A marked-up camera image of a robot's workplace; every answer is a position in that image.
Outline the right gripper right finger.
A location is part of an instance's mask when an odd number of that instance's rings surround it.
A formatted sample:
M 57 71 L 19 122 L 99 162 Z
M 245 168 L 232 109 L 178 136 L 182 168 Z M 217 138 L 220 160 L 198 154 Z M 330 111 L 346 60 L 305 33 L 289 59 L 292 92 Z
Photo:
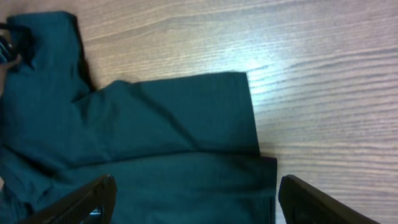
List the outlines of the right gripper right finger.
M 278 200 L 287 224 L 378 224 L 294 175 L 282 178 Z

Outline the black t-shirt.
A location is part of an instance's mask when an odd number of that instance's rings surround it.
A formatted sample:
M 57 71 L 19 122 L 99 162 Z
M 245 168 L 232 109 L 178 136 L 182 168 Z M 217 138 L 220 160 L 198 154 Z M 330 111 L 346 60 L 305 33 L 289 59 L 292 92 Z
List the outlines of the black t-shirt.
M 94 90 L 77 19 L 7 18 L 32 43 L 1 97 L 1 222 L 93 179 L 118 188 L 113 223 L 274 223 L 277 162 L 261 156 L 242 72 Z

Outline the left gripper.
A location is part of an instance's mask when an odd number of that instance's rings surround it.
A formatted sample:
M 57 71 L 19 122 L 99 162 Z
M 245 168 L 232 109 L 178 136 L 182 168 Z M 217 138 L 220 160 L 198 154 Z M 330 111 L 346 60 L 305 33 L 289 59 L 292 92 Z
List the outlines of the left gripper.
M 1 23 L 1 30 L 13 30 L 12 26 L 8 24 Z M 1 33 L 1 64 L 9 63 L 14 59 L 13 46 L 5 38 L 4 34 Z

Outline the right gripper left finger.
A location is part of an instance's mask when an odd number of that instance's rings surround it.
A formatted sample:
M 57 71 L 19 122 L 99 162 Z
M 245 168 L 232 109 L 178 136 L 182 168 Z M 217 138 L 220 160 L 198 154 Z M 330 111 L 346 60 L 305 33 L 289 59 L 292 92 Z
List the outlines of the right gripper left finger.
M 20 224 L 110 224 L 117 187 L 112 175 L 102 175 Z

